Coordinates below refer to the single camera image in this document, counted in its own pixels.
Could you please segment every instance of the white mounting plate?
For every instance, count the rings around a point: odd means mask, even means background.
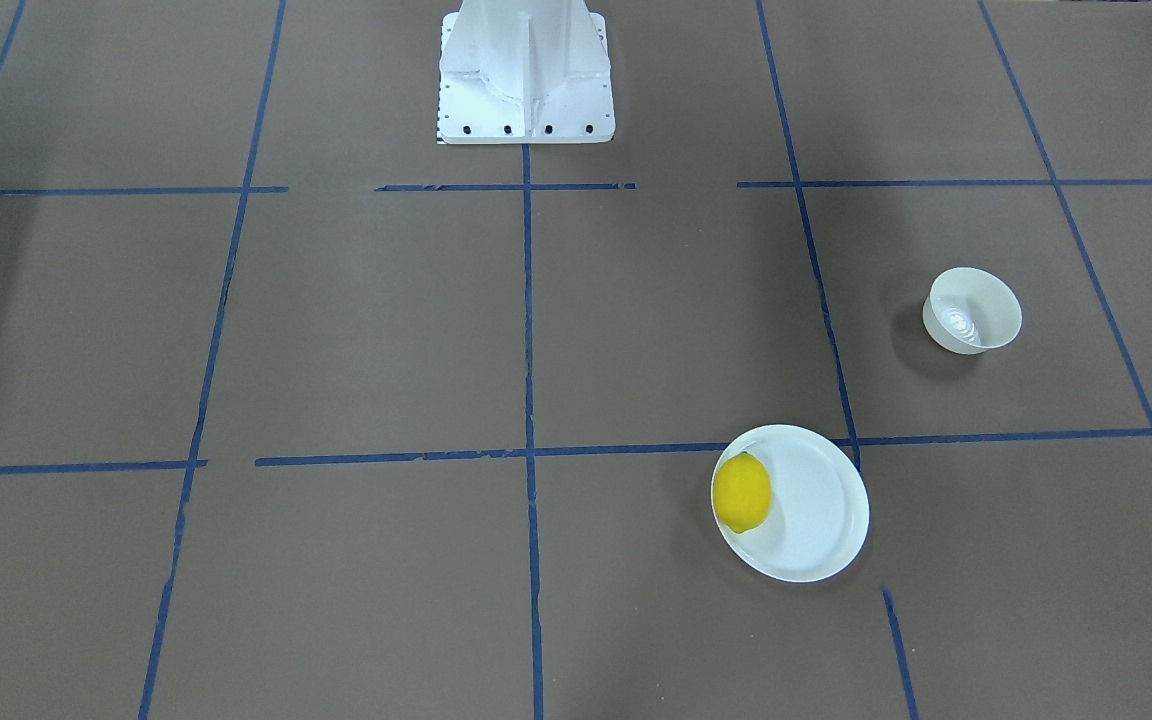
[[[447,46],[457,15],[448,13],[444,17],[440,46]],[[606,51],[607,20],[598,13],[589,15]],[[568,79],[545,97],[539,122],[530,129],[525,128],[522,105],[493,94],[482,79],[442,76],[439,83],[438,141],[448,145],[607,142],[613,135],[616,135],[616,112],[612,108],[611,77]]]

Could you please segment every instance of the round white plate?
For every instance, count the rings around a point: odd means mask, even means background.
[[[844,569],[861,553],[869,532],[869,495],[856,465],[835,444],[795,425],[763,425],[733,439],[723,462],[749,452],[772,477],[772,509],[744,533],[714,523],[732,551],[764,575],[813,583]],[[713,509],[713,480],[708,505]]]

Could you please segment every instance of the plate with lemon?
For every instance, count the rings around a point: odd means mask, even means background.
[[[732,551],[790,583],[836,575],[869,532],[861,473],[829,439],[795,425],[733,439],[714,465],[710,502]]]

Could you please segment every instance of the yellow lemon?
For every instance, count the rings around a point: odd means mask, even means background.
[[[772,478],[748,452],[723,462],[714,475],[714,511],[736,533],[757,528],[772,510]]]

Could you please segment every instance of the lemon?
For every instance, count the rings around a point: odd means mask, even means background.
[[[714,514],[736,533],[757,528],[772,510],[772,478],[748,452],[723,462],[714,475]]]

